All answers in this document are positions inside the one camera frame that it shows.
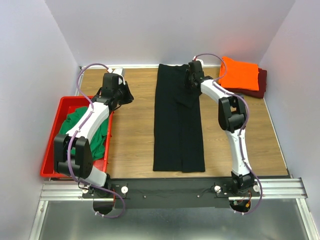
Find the black t shirt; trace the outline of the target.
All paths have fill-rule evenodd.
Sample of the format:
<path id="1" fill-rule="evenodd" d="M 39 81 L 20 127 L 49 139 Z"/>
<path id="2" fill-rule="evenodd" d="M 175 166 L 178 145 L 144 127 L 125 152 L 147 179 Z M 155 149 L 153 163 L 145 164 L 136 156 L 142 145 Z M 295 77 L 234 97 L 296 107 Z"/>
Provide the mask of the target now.
<path id="1" fill-rule="evenodd" d="M 155 172 L 205 171 L 201 92 L 185 86 L 187 67 L 158 66 L 154 102 Z"/>

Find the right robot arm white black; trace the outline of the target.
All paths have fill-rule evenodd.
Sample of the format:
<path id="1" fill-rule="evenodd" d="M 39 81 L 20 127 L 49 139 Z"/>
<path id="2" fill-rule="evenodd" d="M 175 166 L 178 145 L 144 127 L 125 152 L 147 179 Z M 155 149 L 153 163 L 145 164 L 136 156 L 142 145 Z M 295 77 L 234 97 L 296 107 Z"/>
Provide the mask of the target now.
<path id="1" fill-rule="evenodd" d="M 199 60 L 188 63 L 184 82 L 188 89 L 198 90 L 217 103 L 218 123 L 227 135 L 231 150 L 230 191 L 236 196 L 243 195 L 255 182 L 245 140 L 248 104 L 241 96 L 220 86 L 212 77 L 205 76 Z"/>

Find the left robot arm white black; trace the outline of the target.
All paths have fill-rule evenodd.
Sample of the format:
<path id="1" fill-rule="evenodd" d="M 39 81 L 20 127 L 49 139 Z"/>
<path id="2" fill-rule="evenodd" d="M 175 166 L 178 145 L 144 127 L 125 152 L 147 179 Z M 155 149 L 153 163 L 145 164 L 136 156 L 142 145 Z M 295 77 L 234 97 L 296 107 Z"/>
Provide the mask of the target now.
<path id="1" fill-rule="evenodd" d="M 117 193 L 111 190 L 109 184 L 110 176 L 94 166 L 90 144 L 110 114 L 134 100 L 125 81 L 123 68 L 106 72 L 99 92 L 92 98 L 85 98 L 89 105 L 80 120 L 65 134 L 57 134 L 54 138 L 54 170 L 90 186 L 101 198 L 116 196 Z"/>

